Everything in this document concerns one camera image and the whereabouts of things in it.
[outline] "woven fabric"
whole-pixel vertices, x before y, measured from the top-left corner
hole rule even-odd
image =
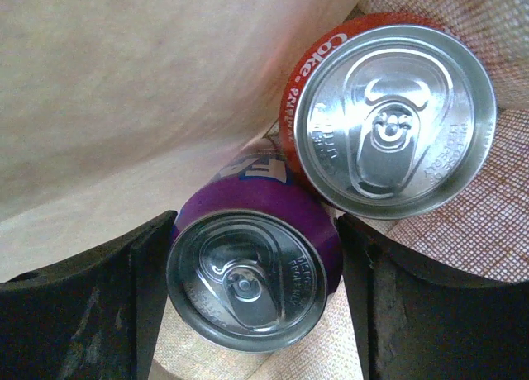
[[[529,278],[529,111],[503,111],[476,179],[437,211],[400,221],[389,236],[470,273]]]
[[[359,8],[440,22],[484,63],[500,107],[529,107],[529,0],[360,0]]]
[[[344,283],[316,327],[299,343],[273,354],[250,380],[361,380]]]

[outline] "pull tab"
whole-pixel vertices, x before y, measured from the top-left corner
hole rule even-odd
[[[273,299],[269,281],[260,267],[250,264],[234,265],[226,272],[222,286],[233,315],[246,328],[270,327],[279,320],[280,310]]]
[[[406,184],[419,129],[418,115],[400,102],[385,103],[371,112],[362,126],[356,155],[360,192],[386,198]]]

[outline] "beige fabric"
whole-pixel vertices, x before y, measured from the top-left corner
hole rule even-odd
[[[529,0],[360,0],[359,7],[440,22],[484,62],[500,107],[529,108]]]
[[[529,111],[503,111],[479,176],[456,198],[389,236],[450,266],[529,279]]]
[[[0,0],[0,281],[182,204],[357,0]]]

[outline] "purple label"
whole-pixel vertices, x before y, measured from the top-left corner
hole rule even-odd
[[[212,182],[235,175],[240,180],[267,179],[282,184],[292,184],[293,181],[292,173],[287,167],[285,158],[278,153],[253,154],[241,157],[221,169],[212,179]]]

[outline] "can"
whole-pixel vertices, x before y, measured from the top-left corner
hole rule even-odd
[[[332,205],[398,219],[463,190],[492,145],[496,101],[482,64],[435,23],[370,14],[324,35],[280,109],[290,168]]]
[[[171,301],[199,334],[229,349],[270,352],[300,340],[341,277],[334,222],[269,139],[184,204],[174,238]]]

